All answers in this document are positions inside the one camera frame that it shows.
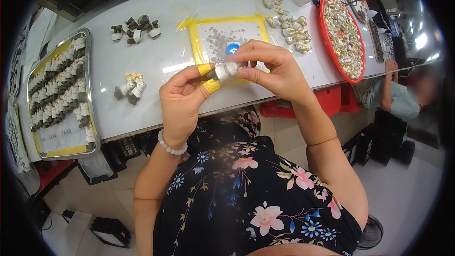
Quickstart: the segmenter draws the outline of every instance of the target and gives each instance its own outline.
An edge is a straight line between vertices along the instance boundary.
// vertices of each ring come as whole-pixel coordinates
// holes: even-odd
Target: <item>seated person in green shirt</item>
[[[386,73],[397,69],[394,60],[385,61]],[[398,84],[397,72],[365,79],[352,87],[358,103],[363,107],[379,107],[404,121],[417,117],[422,107],[436,101],[438,93],[436,80],[429,74],[420,76],[412,90]]]

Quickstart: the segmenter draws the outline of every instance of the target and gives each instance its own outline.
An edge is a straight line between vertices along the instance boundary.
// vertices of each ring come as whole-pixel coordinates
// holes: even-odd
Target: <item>woman's left hand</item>
[[[188,66],[175,74],[160,88],[163,116],[163,140],[172,149],[183,148],[196,128],[199,107],[210,92],[203,86],[196,87],[207,77],[201,76],[197,65]]]

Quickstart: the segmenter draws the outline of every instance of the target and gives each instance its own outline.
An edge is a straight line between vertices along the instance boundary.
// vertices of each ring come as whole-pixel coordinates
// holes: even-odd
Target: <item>stack of black crates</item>
[[[351,165],[365,165],[371,158],[385,166],[391,157],[409,165],[415,143],[409,140],[403,142],[406,128],[406,122],[378,109],[374,115],[374,123],[370,123],[344,144],[344,154]]]

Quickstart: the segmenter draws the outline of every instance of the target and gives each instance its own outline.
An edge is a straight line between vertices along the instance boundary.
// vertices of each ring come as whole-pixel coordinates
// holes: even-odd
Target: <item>light green shirt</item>
[[[376,79],[373,83],[371,92],[365,103],[367,108],[381,107],[382,84],[384,84],[384,78]],[[406,86],[392,81],[390,85],[390,96],[392,98],[390,113],[404,121],[418,116],[420,107],[412,98],[412,93],[408,91]]]

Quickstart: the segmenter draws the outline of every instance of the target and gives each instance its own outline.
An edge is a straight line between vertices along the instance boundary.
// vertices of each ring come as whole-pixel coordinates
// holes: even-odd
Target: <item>ceiling light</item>
[[[418,38],[417,38],[417,42],[415,43],[415,47],[419,50],[421,48],[423,48],[426,44],[426,41],[427,41],[427,37],[426,37],[426,34],[423,33],[421,34]]]

